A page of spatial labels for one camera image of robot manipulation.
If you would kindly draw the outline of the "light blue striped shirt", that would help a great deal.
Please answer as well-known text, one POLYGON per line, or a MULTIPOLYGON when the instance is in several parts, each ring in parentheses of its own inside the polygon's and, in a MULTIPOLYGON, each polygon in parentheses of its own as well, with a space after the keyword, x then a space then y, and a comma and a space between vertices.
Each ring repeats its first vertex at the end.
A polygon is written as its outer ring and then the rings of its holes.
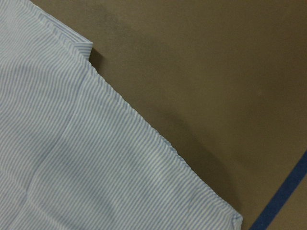
POLYGON ((97 73, 92 46, 28 0, 0 3, 1 229, 240 229, 97 73))

